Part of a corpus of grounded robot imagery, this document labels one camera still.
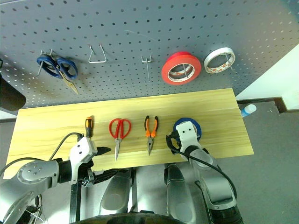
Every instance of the blue scissors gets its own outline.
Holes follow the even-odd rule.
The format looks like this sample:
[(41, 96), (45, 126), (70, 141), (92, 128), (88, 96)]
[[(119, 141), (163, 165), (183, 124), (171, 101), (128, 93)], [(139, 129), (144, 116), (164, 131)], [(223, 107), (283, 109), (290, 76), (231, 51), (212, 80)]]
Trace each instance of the blue scissors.
[(53, 77), (63, 79), (68, 87), (70, 87), (77, 95), (79, 94), (75, 84), (71, 81), (72, 79), (76, 79), (78, 76), (78, 69), (73, 61), (63, 57), (59, 57), (54, 60), (49, 55), (41, 55), (37, 58), (36, 62), (39, 65), (42, 65), (42, 68), (48, 74)]

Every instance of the red tape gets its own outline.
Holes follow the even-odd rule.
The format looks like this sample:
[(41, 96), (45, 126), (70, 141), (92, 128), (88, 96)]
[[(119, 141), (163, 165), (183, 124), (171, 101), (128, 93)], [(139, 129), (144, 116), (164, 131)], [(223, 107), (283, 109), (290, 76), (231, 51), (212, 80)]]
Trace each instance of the red tape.
[[(170, 74), (171, 69), (180, 64), (191, 65), (191, 69), (186, 70), (186, 72), (189, 73), (187, 77), (176, 78), (177, 75), (184, 74), (181, 71), (171, 72)], [(191, 55), (189, 52), (182, 51), (171, 55), (167, 59), (165, 65), (162, 68), (162, 79), (164, 80), (164, 82), (171, 85), (183, 85), (194, 80), (199, 75), (200, 71), (201, 65), (199, 59)]]

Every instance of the gray floor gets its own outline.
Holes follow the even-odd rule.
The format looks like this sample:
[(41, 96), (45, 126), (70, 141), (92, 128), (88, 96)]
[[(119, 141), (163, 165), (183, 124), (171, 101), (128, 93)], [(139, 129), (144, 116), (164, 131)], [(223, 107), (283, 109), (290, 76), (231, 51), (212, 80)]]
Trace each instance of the gray floor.
[[(247, 224), (299, 223), (299, 113), (279, 114), (274, 103), (257, 103), (257, 111), (244, 118), (254, 155), (219, 159), (236, 185), (238, 206)], [(4, 166), (14, 123), (0, 123), (0, 167)], [(179, 164), (196, 203), (199, 223), (206, 223), (202, 198), (193, 184), (188, 163)], [(164, 166), (137, 170), (138, 210), (166, 214)], [(82, 218), (99, 212), (99, 201), (108, 185), (100, 183), (83, 191)], [(49, 222), (68, 223), (68, 183), (43, 195), (44, 214)]]

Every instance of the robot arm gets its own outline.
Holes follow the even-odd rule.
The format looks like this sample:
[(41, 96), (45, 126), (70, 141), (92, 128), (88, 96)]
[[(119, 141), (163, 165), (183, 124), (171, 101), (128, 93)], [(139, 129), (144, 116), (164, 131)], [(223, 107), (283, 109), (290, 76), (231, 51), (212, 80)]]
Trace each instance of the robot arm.
[[(171, 138), (180, 139), (179, 149), (174, 147)], [(220, 170), (215, 158), (198, 143), (192, 122), (177, 125), (176, 131), (166, 136), (166, 142), (173, 153), (180, 153), (193, 167), (211, 223), (242, 224), (233, 184)]]
[(33, 161), (22, 166), (12, 179), (0, 185), (0, 223), (15, 224), (36, 196), (57, 183), (76, 183), (81, 178), (79, 167), (92, 163), (95, 155), (107, 149), (97, 149), (90, 138), (83, 137), (71, 149), (69, 161)]

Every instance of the pliers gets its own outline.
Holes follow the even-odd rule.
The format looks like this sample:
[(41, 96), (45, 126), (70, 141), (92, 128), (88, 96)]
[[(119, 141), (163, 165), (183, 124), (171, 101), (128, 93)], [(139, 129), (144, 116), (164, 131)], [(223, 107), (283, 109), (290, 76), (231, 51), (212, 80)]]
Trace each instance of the pliers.
[(158, 126), (159, 126), (159, 120), (158, 117), (155, 116), (155, 127), (153, 132), (151, 133), (149, 130), (149, 115), (146, 116), (145, 121), (144, 121), (144, 128), (145, 128), (145, 136), (148, 137), (148, 152), (150, 155), (151, 149), (153, 148), (153, 144), (154, 144), (154, 137), (156, 136), (156, 132), (158, 130)]

